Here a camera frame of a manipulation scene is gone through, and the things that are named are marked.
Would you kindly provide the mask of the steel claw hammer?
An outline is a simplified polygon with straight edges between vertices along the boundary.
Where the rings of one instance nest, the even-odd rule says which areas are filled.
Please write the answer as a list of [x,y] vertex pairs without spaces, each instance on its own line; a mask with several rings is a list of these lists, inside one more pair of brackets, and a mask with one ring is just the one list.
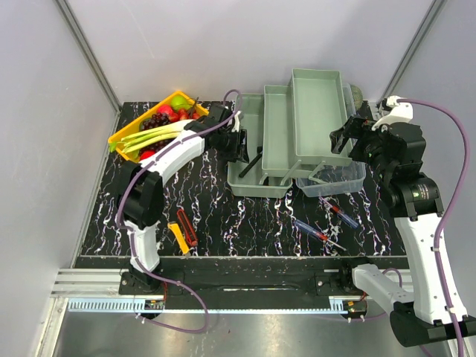
[[248,163],[248,165],[239,173],[238,177],[243,179],[249,171],[258,163],[258,161],[263,157],[263,148],[257,147],[256,156]]

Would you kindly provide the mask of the clear green tool box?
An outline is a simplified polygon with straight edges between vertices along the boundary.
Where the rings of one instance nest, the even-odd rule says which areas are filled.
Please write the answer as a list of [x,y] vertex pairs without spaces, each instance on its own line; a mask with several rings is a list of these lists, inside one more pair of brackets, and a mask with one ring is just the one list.
[[235,196],[282,199],[293,184],[311,198],[362,189],[366,170],[348,156],[353,143],[331,153],[329,134],[356,112],[340,71],[295,68],[288,85],[266,85],[260,94],[243,94],[239,103],[250,161],[257,147],[263,157],[241,179],[248,164],[228,165]]

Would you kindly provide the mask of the blue red screwdriver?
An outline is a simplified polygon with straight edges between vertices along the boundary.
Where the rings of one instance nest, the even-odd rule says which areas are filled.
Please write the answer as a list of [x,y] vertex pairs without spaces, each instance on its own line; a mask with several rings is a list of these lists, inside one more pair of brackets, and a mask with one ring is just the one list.
[[356,230],[357,228],[360,227],[360,224],[358,224],[357,221],[355,221],[352,217],[350,217],[345,212],[343,212],[343,210],[340,209],[340,207],[334,205],[333,203],[327,201],[326,199],[322,197],[320,198],[320,201],[324,205],[326,205],[333,213],[335,213],[345,224],[347,224],[352,229]]
[[344,248],[343,246],[339,245],[336,242],[333,242],[333,241],[329,240],[329,238],[325,234],[320,232],[318,229],[313,228],[312,226],[310,226],[310,225],[308,225],[308,224],[306,224],[306,223],[304,223],[304,222],[302,222],[298,219],[295,221],[295,225],[300,231],[310,235],[311,237],[313,237],[315,239],[318,239],[322,242],[327,242],[327,243],[329,243],[329,244],[331,244],[331,245],[333,245],[333,246],[335,246],[335,247],[337,247],[337,248],[339,248],[343,251],[346,251],[346,248]]

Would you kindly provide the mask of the red utility knife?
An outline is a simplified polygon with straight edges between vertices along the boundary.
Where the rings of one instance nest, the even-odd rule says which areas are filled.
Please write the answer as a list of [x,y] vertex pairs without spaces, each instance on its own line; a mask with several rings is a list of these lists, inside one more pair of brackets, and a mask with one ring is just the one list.
[[196,235],[196,232],[193,228],[192,223],[190,222],[187,214],[185,213],[184,209],[178,209],[177,210],[177,218],[179,220],[179,223],[181,227],[183,228],[184,232],[184,237],[187,242],[187,244],[195,248],[198,245],[198,238]]

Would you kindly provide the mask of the yellow utility knife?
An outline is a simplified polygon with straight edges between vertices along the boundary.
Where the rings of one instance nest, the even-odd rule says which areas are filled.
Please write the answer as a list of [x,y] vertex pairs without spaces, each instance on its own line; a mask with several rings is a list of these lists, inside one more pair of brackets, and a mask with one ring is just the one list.
[[190,248],[187,244],[186,239],[184,238],[184,234],[181,232],[179,224],[176,222],[170,222],[167,224],[169,230],[173,233],[176,242],[182,252],[183,256],[190,256]]

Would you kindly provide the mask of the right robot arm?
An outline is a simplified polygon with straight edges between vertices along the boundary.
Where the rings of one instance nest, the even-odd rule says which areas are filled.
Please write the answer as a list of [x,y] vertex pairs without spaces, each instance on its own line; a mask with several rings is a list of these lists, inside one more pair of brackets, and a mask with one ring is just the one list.
[[443,229],[453,207],[443,204],[436,182],[422,172],[426,142],[412,121],[415,104],[386,97],[378,120],[352,116],[330,135],[334,153],[353,139],[350,158],[379,176],[382,200],[405,246],[413,289],[405,291],[364,257],[343,265],[338,285],[349,295],[362,292],[374,299],[402,346],[453,339],[463,354],[465,338],[475,334],[475,319],[460,298],[446,250]]

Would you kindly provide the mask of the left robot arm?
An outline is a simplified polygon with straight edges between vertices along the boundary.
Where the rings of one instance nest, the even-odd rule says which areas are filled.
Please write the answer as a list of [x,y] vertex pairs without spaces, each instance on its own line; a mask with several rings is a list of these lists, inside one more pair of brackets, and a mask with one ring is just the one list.
[[154,271],[160,257],[155,229],[164,209],[166,183],[194,158],[209,149],[224,160],[248,162],[244,114],[223,105],[212,105],[207,115],[181,125],[178,137],[140,163],[126,162],[118,184],[116,225],[131,243],[132,267],[139,271],[135,285],[146,294],[160,288],[161,275]]

